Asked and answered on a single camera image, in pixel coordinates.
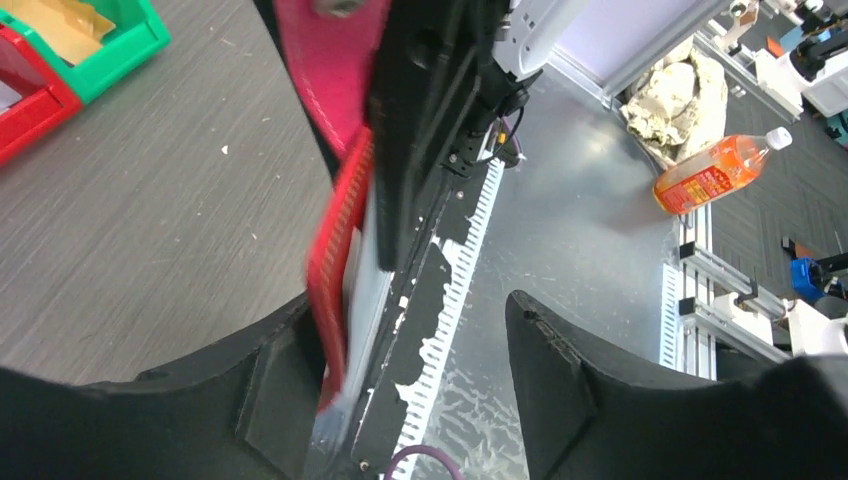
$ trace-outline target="black metal bracket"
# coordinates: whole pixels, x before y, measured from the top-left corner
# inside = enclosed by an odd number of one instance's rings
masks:
[[[474,170],[474,165],[469,165],[455,153],[451,153],[442,160],[442,167],[462,178],[471,177],[471,172]]]
[[[740,293],[739,296],[736,297],[736,300],[733,302],[734,304],[736,304],[737,307],[741,308],[745,302],[753,300],[760,296],[760,285],[757,283],[756,280],[750,279],[748,281],[748,288],[751,289],[750,292]]]
[[[848,269],[848,253],[840,253],[832,257],[816,260],[816,263],[830,273]]]
[[[686,259],[695,255],[695,242],[684,243],[678,248],[680,260]]]

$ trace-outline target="pink strap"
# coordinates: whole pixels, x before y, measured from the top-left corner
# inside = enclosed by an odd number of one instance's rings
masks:
[[[340,159],[365,124],[371,62],[390,0],[367,0],[348,18],[318,15],[313,0],[274,0],[289,75],[309,116]]]

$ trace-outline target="red strap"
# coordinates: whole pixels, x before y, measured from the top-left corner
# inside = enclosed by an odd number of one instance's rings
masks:
[[[368,182],[374,168],[372,133],[363,127],[336,177],[335,190],[306,269],[306,290],[321,336],[328,375],[319,411],[341,390],[347,362],[347,328],[342,314],[342,281],[353,229],[362,223]]]
[[[309,117],[343,160],[365,123],[371,63],[391,1],[368,0],[348,18],[316,14],[314,0],[273,2],[289,76]]]

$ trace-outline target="gray tabletop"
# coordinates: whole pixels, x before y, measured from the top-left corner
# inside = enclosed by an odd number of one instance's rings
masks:
[[[128,380],[302,291],[330,182],[264,25],[153,3],[171,46],[0,170],[4,366]]]
[[[519,130],[528,160],[501,182],[424,443],[468,479],[528,478],[506,349],[517,289],[566,320],[659,361],[663,266],[679,225],[651,194],[658,174],[618,116],[553,69]],[[413,479],[446,478],[419,460]]]

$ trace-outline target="white bottle cap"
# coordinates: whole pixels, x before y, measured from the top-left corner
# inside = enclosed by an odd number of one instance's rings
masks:
[[[766,143],[772,150],[782,150],[792,145],[792,134],[784,127],[778,127],[766,134]]]

